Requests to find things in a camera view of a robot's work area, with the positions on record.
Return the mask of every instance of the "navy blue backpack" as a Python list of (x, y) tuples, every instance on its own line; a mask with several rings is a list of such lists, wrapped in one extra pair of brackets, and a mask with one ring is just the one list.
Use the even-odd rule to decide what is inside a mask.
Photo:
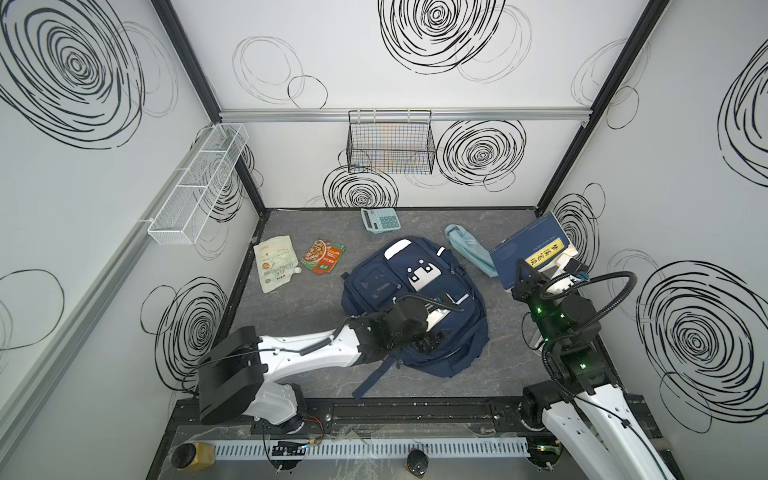
[(430, 331), (440, 338), (433, 351), (422, 353), (411, 345), (393, 350), (353, 392), (356, 399), (395, 362), (434, 376), (452, 377), (470, 366), (488, 342), (488, 320), (480, 292), (453, 252), (426, 238), (394, 240), (342, 278), (341, 304), (350, 316), (383, 312), (393, 305), (394, 298), (417, 289), (432, 298), (444, 293), (456, 302), (463, 298), (460, 305), (464, 311), (450, 312)]

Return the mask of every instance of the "light blue calculator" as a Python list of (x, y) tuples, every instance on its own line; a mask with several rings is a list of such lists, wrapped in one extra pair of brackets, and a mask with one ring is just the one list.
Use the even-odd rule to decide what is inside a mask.
[(397, 219), (394, 208), (376, 208), (373, 210), (361, 208), (360, 215), (362, 215), (363, 225), (369, 232), (384, 233), (400, 230), (400, 220)]

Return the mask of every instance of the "white wire basket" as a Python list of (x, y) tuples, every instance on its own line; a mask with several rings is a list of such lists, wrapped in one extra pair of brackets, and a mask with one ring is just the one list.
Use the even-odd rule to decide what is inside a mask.
[(243, 124), (217, 124), (147, 232), (160, 245), (197, 242), (248, 140)]

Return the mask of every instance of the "wire basket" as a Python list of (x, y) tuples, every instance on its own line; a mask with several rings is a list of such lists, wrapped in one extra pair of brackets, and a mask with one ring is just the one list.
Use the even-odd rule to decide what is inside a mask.
[(346, 163), (351, 174), (373, 169), (430, 175), (436, 155), (429, 110), (349, 112)]
[(160, 245), (197, 242), (248, 140), (243, 124), (218, 124), (170, 192), (147, 232)]

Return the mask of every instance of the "yellow jar with black lid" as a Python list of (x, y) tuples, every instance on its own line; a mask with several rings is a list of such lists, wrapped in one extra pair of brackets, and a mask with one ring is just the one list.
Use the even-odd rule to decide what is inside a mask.
[(182, 472), (199, 472), (216, 461), (216, 448), (207, 443), (182, 443), (170, 457), (170, 464)]

